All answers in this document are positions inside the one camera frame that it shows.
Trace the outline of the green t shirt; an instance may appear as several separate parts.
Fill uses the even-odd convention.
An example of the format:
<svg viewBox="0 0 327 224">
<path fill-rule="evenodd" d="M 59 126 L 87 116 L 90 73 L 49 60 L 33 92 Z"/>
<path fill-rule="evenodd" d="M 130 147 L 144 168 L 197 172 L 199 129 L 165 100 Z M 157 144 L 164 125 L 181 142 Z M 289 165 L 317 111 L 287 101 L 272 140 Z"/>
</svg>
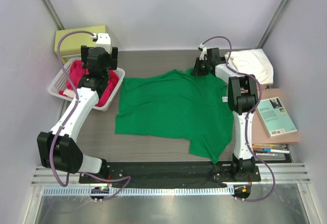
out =
<svg viewBox="0 0 327 224">
<path fill-rule="evenodd" d="M 121 87 L 115 132 L 185 139 L 189 153 L 217 163 L 230 144 L 233 114 L 227 85 L 213 75 L 171 70 L 150 78 L 126 78 Z"/>
</svg>

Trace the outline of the white plastic laundry basket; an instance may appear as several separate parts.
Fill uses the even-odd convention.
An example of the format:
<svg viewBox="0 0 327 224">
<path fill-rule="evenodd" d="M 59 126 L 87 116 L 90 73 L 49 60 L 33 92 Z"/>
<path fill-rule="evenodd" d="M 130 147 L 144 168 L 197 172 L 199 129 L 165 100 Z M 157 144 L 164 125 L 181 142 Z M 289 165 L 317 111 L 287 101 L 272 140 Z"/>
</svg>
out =
<svg viewBox="0 0 327 224">
<path fill-rule="evenodd" d="M 71 65 L 74 61 L 76 60 L 81 60 L 81 58 L 78 57 L 74 57 L 69 59 L 65 64 L 64 64 L 64 68 L 66 70 L 66 72 L 69 74 L 69 70 L 71 68 Z M 122 82 L 123 82 L 123 78 L 125 76 L 125 71 L 121 68 L 117 68 L 116 70 L 113 70 L 118 76 L 119 76 L 119 81 L 116 85 L 116 87 L 114 88 L 113 92 L 111 93 L 108 101 L 106 102 L 106 104 L 103 107 L 96 107 L 94 106 L 95 110 L 100 110 L 100 111 L 107 111 L 113 98 L 115 97 L 116 93 L 118 92 Z M 64 90 L 65 89 L 65 82 L 68 81 L 65 74 L 63 73 L 62 70 L 60 70 L 57 75 L 55 76 L 55 78 L 52 80 L 49 88 L 48 88 L 48 92 L 49 94 L 56 96 L 58 98 L 62 98 L 68 101 L 72 101 L 73 98 L 69 98 L 63 95 L 60 95 L 58 93 L 59 90 Z"/>
</svg>

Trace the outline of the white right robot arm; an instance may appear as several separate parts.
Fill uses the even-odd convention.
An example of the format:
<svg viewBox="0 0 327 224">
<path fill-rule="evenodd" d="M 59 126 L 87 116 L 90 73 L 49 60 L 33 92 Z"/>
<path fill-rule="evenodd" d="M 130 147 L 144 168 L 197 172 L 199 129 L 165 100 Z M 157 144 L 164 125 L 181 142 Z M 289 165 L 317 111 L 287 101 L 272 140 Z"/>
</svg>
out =
<svg viewBox="0 0 327 224">
<path fill-rule="evenodd" d="M 227 85 L 227 103 L 235 121 L 235 149 L 227 179 L 248 181 L 255 174 L 255 158 L 252 154 L 252 121 L 257 105 L 258 91 L 253 76 L 236 71 L 219 56 L 218 48 L 201 44 L 201 54 L 196 58 L 193 76 L 213 74 Z"/>
</svg>

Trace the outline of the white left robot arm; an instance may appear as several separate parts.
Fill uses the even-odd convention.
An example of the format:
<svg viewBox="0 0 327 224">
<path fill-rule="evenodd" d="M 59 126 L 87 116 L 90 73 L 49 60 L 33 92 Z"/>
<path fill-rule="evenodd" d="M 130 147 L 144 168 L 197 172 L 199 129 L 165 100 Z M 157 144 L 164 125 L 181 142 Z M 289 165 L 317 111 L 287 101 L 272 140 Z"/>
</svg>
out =
<svg viewBox="0 0 327 224">
<path fill-rule="evenodd" d="M 118 63 L 118 48 L 106 51 L 102 47 L 81 47 L 85 71 L 77 86 L 77 96 L 61 119 L 49 132 L 41 132 L 37 145 L 41 164 L 67 173 L 90 173 L 97 183 L 108 179 L 106 161 L 85 155 L 77 146 L 77 137 L 92 108 L 103 96 L 110 79 L 110 70 Z"/>
</svg>

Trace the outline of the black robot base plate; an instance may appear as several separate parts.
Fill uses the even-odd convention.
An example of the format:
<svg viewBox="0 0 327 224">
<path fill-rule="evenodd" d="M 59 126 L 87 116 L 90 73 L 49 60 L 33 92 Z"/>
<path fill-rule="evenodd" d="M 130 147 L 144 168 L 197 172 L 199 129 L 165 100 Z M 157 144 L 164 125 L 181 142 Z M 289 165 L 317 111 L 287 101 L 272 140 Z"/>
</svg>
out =
<svg viewBox="0 0 327 224">
<path fill-rule="evenodd" d="M 187 184 L 201 185 L 210 182 L 259 182 L 259 168 L 254 173 L 234 176 L 229 161 L 218 162 L 110 162 L 108 175 L 112 180 L 130 176 L 130 186 L 178 188 Z"/>
</svg>

